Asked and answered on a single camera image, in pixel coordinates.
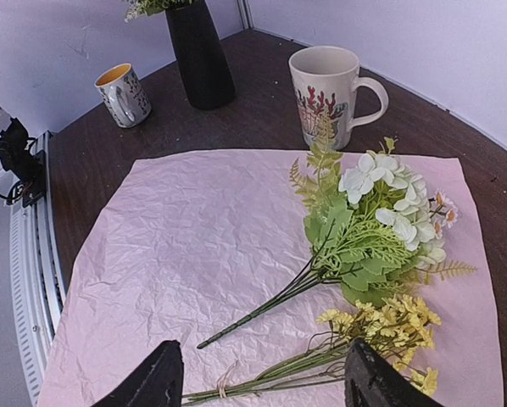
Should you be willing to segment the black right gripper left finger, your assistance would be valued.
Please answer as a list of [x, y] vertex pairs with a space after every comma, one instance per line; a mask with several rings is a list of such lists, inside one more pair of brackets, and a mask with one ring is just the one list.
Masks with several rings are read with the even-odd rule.
[[181, 406], [184, 364], [180, 343], [163, 341], [93, 407]]

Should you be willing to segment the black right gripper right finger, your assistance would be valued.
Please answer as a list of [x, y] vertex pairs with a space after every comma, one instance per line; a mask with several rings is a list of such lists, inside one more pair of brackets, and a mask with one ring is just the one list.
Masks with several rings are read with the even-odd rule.
[[344, 366], [346, 406], [442, 407], [409, 384], [363, 338], [355, 338]]

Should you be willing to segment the yellow small flower bunch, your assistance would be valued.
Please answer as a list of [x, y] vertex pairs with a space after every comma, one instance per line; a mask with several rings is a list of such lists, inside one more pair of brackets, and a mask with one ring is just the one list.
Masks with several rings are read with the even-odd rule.
[[316, 345], [283, 360], [258, 374], [254, 379], [236, 385], [226, 384], [224, 373], [216, 389], [189, 393], [182, 397], [185, 406], [216, 399], [232, 399], [246, 395], [342, 382], [344, 364], [351, 360], [352, 341], [370, 345], [408, 384], [426, 396], [437, 391], [438, 370], [415, 368], [412, 360], [420, 349], [434, 349], [434, 327], [442, 324], [421, 297], [394, 295], [382, 300], [381, 306], [355, 302], [353, 314], [329, 309], [317, 318], [328, 329], [315, 334], [321, 337]]

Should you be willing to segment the white green hydrangea bunch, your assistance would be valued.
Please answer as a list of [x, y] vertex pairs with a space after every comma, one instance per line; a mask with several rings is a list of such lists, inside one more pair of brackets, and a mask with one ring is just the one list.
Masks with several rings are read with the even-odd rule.
[[385, 138], [380, 151], [368, 150], [354, 166], [343, 168], [328, 114], [317, 119], [314, 131], [307, 170], [295, 161], [289, 171], [307, 209], [303, 224], [310, 259], [278, 294], [199, 348], [321, 284], [338, 285], [350, 304], [379, 306], [434, 276], [445, 280], [476, 271], [449, 260], [444, 249], [443, 232], [456, 222], [456, 206], [441, 191], [429, 194], [424, 176], [393, 154], [392, 138]]

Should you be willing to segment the pink tissue wrapping sheet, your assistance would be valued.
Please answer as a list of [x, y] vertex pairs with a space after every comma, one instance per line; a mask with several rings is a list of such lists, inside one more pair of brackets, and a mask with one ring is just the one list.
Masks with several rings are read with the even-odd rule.
[[[298, 151], [215, 150], [138, 160], [103, 208], [75, 263], [37, 406], [92, 406], [164, 340], [181, 343], [184, 391], [216, 388], [307, 350], [327, 309], [354, 313], [338, 285], [321, 285], [197, 345], [282, 290], [309, 259], [304, 206], [288, 179]], [[449, 260], [467, 276], [415, 295], [442, 321], [435, 349], [413, 362], [439, 369], [444, 406], [504, 406], [493, 286], [476, 205], [458, 159], [403, 156], [456, 204]]]

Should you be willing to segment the blue white hydrangea bunch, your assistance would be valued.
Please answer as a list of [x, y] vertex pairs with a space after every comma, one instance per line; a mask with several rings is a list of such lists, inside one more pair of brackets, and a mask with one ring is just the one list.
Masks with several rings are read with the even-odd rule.
[[201, 0], [128, 0], [124, 21], [129, 22], [143, 15], [152, 16], [192, 7]]

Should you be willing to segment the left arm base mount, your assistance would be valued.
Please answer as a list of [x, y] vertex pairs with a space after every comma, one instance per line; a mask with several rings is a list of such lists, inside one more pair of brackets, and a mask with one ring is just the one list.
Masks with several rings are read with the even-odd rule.
[[7, 195], [0, 193], [8, 206], [21, 201], [23, 208], [29, 207], [47, 191], [45, 152], [41, 150], [32, 155], [28, 141], [34, 145], [36, 139], [28, 136], [17, 118], [10, 118], [0, 130], [0, 162], [5, 171], [11, 171], [18, 178]]

